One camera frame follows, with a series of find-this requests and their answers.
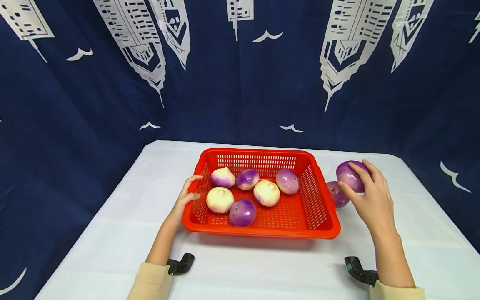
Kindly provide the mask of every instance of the beige sleeve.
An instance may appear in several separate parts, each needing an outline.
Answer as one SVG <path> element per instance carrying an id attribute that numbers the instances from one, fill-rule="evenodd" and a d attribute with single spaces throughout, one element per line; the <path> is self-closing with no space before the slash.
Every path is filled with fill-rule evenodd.
<path id="1" fill-rule="evenodd" d="M 425 290 L 416 288 L 394 288 L 381 283 L 379 280 L 375 287 L 370 287 L 371 300 L 426 300 Z"/>
<path id="2" fill-rule="evenodd" d="M 172 286 L 169 265 L 142 263 L 127 300 L 167 300 Z"/>

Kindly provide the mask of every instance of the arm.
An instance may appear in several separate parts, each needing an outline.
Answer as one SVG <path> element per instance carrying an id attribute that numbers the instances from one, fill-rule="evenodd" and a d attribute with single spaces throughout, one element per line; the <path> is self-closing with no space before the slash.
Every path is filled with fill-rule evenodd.
<path id="1" fill-rule="evenodd" d="M 202 176 L 194 175 L 188 178 L 183 185 L 172 211 L 158 230 L 147 259 L 140 265 L 128 300 L 167 299 L 172 285 L 172 276 L 168 274 L 169 266 L 167 263 L 172 252 L 173 240 L 181 224 L 185 205 L 200 197 L 198 194 L 188 193 L 188 188 L 192 182 L 201 178 Z"/>
<path id="2" fill-rule="evenodd" d="M 403 250 L 402 239 L 395 227 L 394 204 L 388 190 L 388 183 L 380 170 L 373 164 L 366 160 L 363 160 L 363 163 L 370 170 L 372 176 L 355 164 L 350 163 L 349 166 L 358 173 L 365 185 L 364 195 L 356 194 L 344 182 L 339 182 L 339 185 L 367 225 L 375 246 L 380 282 L 377 282 L 375 288 L 372 289 L 379 290 L 379 292 L 372 293 L 372 299 L 404 299 L 406 296 L 408 296 L 407 299 L 412 300 L 425 299 L 423 289 L 415 286 Z M 402 294 L 402 298 L 393 298 L 392 293 L 409 294 Z"/>

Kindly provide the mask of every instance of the right hand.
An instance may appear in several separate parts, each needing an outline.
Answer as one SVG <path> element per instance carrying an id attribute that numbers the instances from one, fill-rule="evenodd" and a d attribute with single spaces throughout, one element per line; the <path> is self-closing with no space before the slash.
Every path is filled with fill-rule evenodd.
<path id="1" fill-rule="evenodd" d="M 340 188 L 352 201 L 370 233 L 395 233 L 393 200 L 388 190 L 387 180 L 380 170 L 369 161 L 364 159 L 362 162 L 370 170 L 372 176 L 353 163 L 348 165 L 360 176 L 365 185 L 365 194 L 358 195 L 344 182 L 339 182 Z"/>

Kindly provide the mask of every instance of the wrist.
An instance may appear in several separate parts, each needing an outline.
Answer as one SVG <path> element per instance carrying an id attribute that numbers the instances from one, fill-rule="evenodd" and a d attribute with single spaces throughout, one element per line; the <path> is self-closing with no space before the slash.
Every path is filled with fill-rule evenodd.
<path id="1" fill-rule="evenodd" d="M 395 225 L 370 229 L 373 243 L 380 241 L 396 242 L 401 240 Z"/>
<path id="2" fill-rule="evenodd" d="M 169 227 L 175 227 L 177 229 L 181 224 L 182 215 L 172 210 L 164 221 Z"/>

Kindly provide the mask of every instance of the finger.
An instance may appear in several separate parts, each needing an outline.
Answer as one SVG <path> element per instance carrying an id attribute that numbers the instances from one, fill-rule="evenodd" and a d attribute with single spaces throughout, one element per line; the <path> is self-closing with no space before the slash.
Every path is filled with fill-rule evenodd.
<path id="1" fill-rule="evenodd" d="M 338 185 L 340 186 L 342 191 L 345 193 L 345 195 L 353 202 L 353 204 L 355 204 L 355 202 L 361 200 L 361 196 L 358 195 L 357 193 L 355 193 L 348 184 L 346 184 L 342 181 L 339 181 Z"/>
<path id="2" fill-rule="evenodd" d="M 382 172 L 376 166 L 374 166 L 371 162 L 369 162 L 366 159 L 362 160 L 362 163 L 372 173 L 373 182 L 382 184 L 383 183 L 383 178 L 384 178 Z"/>
<path id="3" fill-rule="evenodd" d="M 190 192 L 185 197 L 182 197 L 180 200 L 182 201 L 182 203 L 187 204 L 188 202 L 192 200 L 197 200 L 199 198 L 200 198 L 200 194 Z"/>
<path id="4" fill-rule="evenodd" d="M 185 183 L 183 184 L 183 187 L 181 189 L 181 192 L 180 192 L 180 195 L 179 195 L 179 198 L 181 197 L 185 197 L 188 193 L 188 189 L 190 188 L 190 185 L 192 184 L 192 182 L 194 182 L 195 180 L 199 180 L 199 179 L 202 179 L 203 176 L 202 175 L 193 175 L 192 177 L 188 178 Z"/>
<path id="5" fill-rule="evenodd" d="M 363 182 L 363 185 L 365 185 L 365 187 L 373 184 L 373 179 L 367 171 L 355 165 L 354 163 L 348 163 L 348 165 L 360 176 L 360 179 Z"/>

